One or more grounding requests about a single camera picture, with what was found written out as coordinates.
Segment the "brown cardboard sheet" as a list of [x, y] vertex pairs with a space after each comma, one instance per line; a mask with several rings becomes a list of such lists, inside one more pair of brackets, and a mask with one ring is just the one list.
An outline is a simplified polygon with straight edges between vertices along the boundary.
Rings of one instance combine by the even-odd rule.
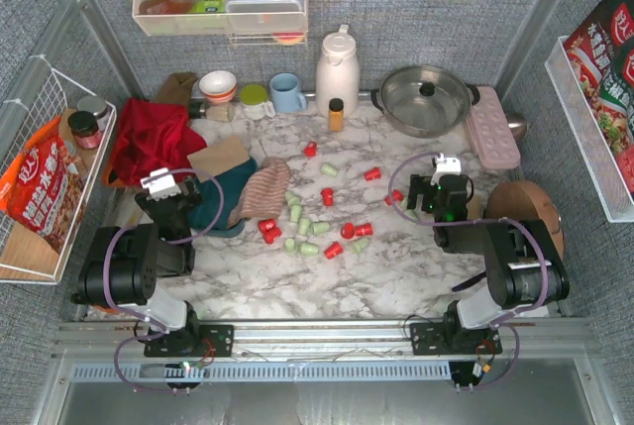
[[217, 176], [247, 162], [250, 156], [241, 139], [232, 135], [187, 158], [192, 168]]

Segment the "striped pink cloth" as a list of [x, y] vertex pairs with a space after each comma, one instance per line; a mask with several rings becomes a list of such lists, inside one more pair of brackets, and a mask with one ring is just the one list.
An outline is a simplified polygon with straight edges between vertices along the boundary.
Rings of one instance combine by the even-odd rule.
[[229, 216], [228, 226], [233, 227], [244, 219], [277, 219], [286, 202], [290, 178], [290, 168], [285, 160], [265, 159], [262, 168], [247, 181]]

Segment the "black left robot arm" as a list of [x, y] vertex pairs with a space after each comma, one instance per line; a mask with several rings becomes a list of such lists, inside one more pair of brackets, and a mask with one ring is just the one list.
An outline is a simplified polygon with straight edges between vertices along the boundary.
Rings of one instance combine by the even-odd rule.
[[187, 276], [193, 272], [188, 212], [202, 196], [195, 178], [167, 180], [169, 187], [150, 187], [135, 201], [151, 221], [129, 230], [103, 227], [96, 231], [71, 296], [75, 304], [110, 308], [150, 324], [154, 332], [174, 332], [187, 327], [191, 308], [158, 285], [160, 277]]

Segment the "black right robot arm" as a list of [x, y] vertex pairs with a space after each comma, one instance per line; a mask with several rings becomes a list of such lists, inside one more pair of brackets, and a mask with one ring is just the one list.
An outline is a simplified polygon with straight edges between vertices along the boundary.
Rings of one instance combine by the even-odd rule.
[[459, 288], [486, 282], [471, 297], [452, 302], [429, 333], [411, 328], [416, 353], [466, 354], [478, 347], [498, 353], [490, 327], [497, 318], [570, 294], [561, 221], [546, 192], [531, 181], [502, 182], [489, 194], [482, 218], [470, 221], [472, 193], [464, 174], [447, 174], [437, 183], [410, 177], [407, 204], [433, 216], [436, 245], [447, 254], [484, 259], [484, 271]]

